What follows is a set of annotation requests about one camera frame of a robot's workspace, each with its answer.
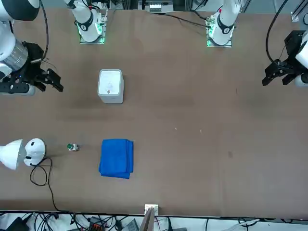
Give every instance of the floor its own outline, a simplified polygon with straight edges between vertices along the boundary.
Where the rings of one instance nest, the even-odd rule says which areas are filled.
[[[24,213],[21,214],[5,214],[0,217],[0,229],[6,229],[8,226],[17,218],[25,216]],[[27,225],[30,228],[30,231],[34,230],[34,220],[36,215],[32,215],[32,217],[28,220]],[[89,223],[83,218],[81,215],[77,216],[77,221],[79,224],[83,225],[84,227],[88,226]],[[140,227],[142,223],[142,217],[127,217],[122,221],[122,226],[125,227],[128,223],[130,223],[133,219],[136,220],[138,226]],[[154,231],[164,231],[168,229],[168,221],[165,217],[157,217],[159,222],[159,226],[157,222],[154,224]],[[170,218],[172,228],[179,229],[179,228],[186,228],[187,231],[205,231],[206,219],[203,218]],[[36,227],[38,228],[39,224],[41,223],[42,219],[38,217],[36,222]],[[70,231],[76,229],[76,224],[70,225],[71,217],[70,215],[60,215],[57,220],[51,218],[49,221],[49,225],[54,231]],[[237,225],[238,222],[235,220],[217,220],[215,218],[210,219],[208,221],[207,230],[208,231],[225,231],[226,229]],[[234,229],[235,231],[245,231],[246,228],[237,227]],[[302,224],[285,224],[285,223],[273,223],[273,222],[258,222],[256,225],[249,227],[249,231],[273,231],[273,230],[280,230],[280,231],[304,231],[307,230],[307,225]]]

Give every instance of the lamp base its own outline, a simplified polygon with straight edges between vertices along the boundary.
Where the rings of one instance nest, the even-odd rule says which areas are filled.
[[[27,157],[31,157],[31,159],[24,159],[24,163],[30,167],[37,165],[46,153],[44,141],[38,138],[30,140],[26,144],[25,149],[27,151]]]

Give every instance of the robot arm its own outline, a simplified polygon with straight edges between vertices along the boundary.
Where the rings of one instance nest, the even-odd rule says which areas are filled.
[[[60,77],[51,69],[40,68],[43,50],[39,45],[17,40],[8,21],[34,20],[40,0],[0,0],[0,93],[34,94],[34,87],[45,91],[51,84],[63,91]]]
[[[73,12],[80,35],[86,42],[95,41],[102,35],[102,14],[86,5],[86,0],[64,0]]]
[[[276,77],[285,76],[282,84],[295,80],[299,87],[308,87],[308,31],[294,30],[284,40],[288,58],[276,59],[265,69],[262,85],[266,86]]]
[[[224,0],[222,8],[214,14],[215,25],[209,36],[217,45],[228,43],[240,10],[238,0]]]

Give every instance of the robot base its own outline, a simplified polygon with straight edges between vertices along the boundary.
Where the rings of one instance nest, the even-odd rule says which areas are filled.
[[[216,44],[212,38],[209,36],[210,33],[212,33],[212,28],[214,27],[215,25],[215,19],[214,19],[214,16],[210,16],[209,18],[207,18],[205,20],[205,24],[207,26],[210,26],[211,28],[206,28],[206,46],[207,47],[232,47],[232,33],[233,33],[233,30],[234,28],[232,29],[232,32],[231,32],[231,35],[230,35],[230,39],[229,41],[224,44],[224,45],[218,45]]]
[[[92,42],[86,42],[82,36],[80,36],[80,40],[79,40],[79,43],[80,44],[96,44],[96,45],[100,45],[100,44],[104,44],[105,43],[105,37],[106,37],[106,24],[107,24],[107,14],[108,14],[108,10],[106,10],[106,13],[105,14],[101,14],[99,13],[97,16],[100,16],[101,17],[101,21],[102,23],[97,26],[98,30],[101,30],[102,31],[102,34],[99,35],[97,37],[97,39],[95,39],[94,41]]]

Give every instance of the small green bottle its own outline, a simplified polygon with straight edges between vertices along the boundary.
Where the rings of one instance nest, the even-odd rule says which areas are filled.
[[[79,146],[75,143],[69,143],[67,145],[67,148],[69,151],[78,151],[79,150]]]

